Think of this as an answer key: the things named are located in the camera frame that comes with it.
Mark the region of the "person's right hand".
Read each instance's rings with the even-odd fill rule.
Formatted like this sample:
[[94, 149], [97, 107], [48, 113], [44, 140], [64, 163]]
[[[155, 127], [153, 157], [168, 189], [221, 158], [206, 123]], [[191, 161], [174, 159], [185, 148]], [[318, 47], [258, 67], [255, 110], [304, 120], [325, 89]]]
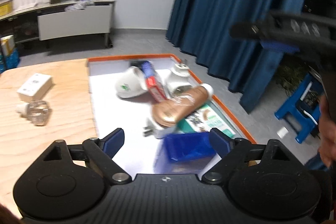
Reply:
[[318, 127], [321, 144], [318, 152], [324, 165], [329, 168], [335, 162], [336, 127], [330, 118], [329, 104], [325, 95], [320, 98], [319, 109], [321, 115], [319, 117]]

